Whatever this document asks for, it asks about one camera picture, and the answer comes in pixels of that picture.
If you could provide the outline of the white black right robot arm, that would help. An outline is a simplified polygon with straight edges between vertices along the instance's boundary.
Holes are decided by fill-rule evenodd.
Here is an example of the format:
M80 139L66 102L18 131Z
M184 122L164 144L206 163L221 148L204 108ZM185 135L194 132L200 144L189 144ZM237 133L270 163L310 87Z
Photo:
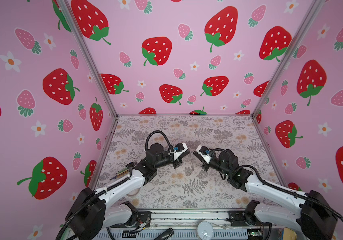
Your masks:
M265 181L253 166L240 166L232 151L219 149L218 156L216 151L199 146L194 152L204 171L216 170L235 189L260 195L280 205L277 210L268 210L258 201L251 202L245 213L249 224L260 221L285 226L301 231L310 240L333 238L338 217L321 193L305 193Z

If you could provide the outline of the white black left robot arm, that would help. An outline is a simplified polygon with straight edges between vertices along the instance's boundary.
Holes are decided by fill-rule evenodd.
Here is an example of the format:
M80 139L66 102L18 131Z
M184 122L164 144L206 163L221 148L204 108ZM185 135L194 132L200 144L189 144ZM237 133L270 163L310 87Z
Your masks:
M60 240L66 230L71 230L71 240L91 240L103 228L117 224L133 225L137 209L128 203L118 207L113 204L149 183L156 177L157 169L167 165L179 167L190 151L185 143L179 143L168 151L160 144L153 144L145 153L145 158L137 165L128 165L129 173L122 180L97 190L82 190L69 210L56 239Z

